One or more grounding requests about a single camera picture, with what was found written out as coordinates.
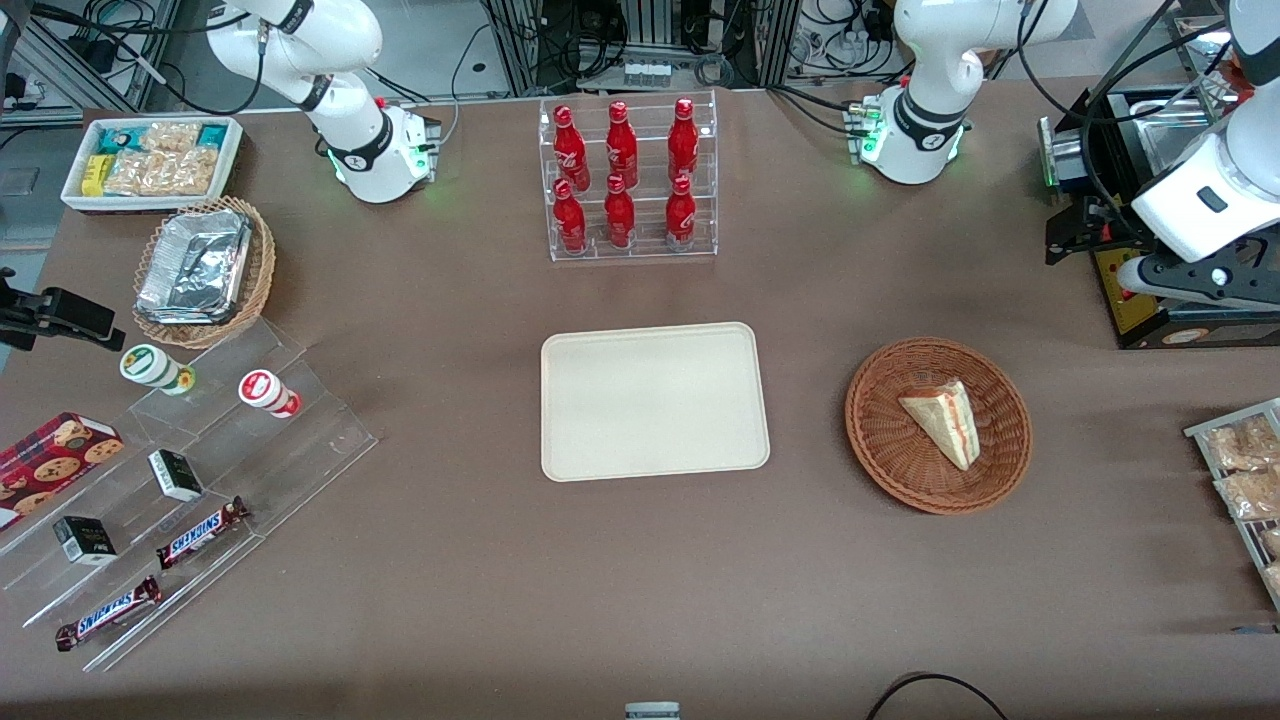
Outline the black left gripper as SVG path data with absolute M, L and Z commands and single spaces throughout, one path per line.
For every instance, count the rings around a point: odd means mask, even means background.
M 1076 252 L 1130 249 L 1151 254 L 1151 231 L 1126 204 L 1114 208 L 1089 195 L 1071 196 L 1044 228 L 1044 264 Z

